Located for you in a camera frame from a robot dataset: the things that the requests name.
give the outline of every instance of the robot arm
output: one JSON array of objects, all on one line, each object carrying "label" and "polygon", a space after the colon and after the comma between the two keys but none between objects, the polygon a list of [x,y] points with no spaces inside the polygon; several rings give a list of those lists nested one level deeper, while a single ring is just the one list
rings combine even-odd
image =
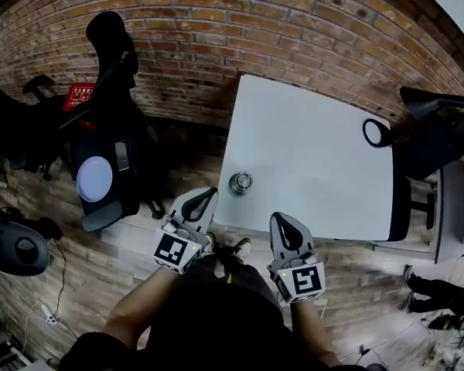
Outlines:
[{"label": "robot arm", "polygon": [[155,232],[158,243],[155,262],[179,274],[186,272],[209,243],[205,233],[211,224],[218,203],[214,187],[194,189],[179,196],[170,215]]},{"label": "robot arm", "polygon": [[318,262],[312,235],[298,220],[284,213],[270,218],[274,261],[268,266],[286,304],[313,299],[325,291],[323,262]]}]

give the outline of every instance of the red box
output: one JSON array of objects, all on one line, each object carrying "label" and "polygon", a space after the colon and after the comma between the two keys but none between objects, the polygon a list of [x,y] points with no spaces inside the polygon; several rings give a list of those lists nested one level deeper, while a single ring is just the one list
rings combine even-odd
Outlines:
[{"label": "red box", "polygon": [[[69,111],[75,108],[79,103],[91,99],[96,83],[73,83],[70,86],[69,93],[63,103],[62,110]],[[94,129],[95,126],[89,122],[79,120],[78,123],[87,129]]]}]

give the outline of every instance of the brick wall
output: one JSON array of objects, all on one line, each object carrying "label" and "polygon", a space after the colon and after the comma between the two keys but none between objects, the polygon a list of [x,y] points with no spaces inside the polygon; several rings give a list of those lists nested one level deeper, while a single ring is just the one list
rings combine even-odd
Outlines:
[{"label": "brick wall", "polygon": [[[14,4],[3,8],[7,1]],[[400,86],[464,95],[464,36],[432,0],[1,0],[0,87],[95,81],[87,23],[125,20],[148,115],[227,127],[239,73],[314,90],[396,124]]]}]

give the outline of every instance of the metal cup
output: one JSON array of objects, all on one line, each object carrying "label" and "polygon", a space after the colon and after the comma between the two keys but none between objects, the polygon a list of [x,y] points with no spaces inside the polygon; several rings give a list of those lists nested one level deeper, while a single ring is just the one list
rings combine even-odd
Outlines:
[{"label": "metal cup", "polygon": [[241,170],[230,178],[229,187],[232,193],[244,195],[251,189],[253,178],[247,170]]}]

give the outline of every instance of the black shirt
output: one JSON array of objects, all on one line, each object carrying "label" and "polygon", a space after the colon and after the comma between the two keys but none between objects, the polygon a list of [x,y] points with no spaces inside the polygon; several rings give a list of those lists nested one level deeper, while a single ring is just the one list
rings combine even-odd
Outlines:
[{"label": "black shirt", "polygon": [[[106,369],[327,370],[284,326],[280,310],[236,284],[182,284],[155,318],[146,348],[129,349],[101,332],[82,335],[63,357],[60,371]],[[337,366],[332,370],[364,370]]]}]

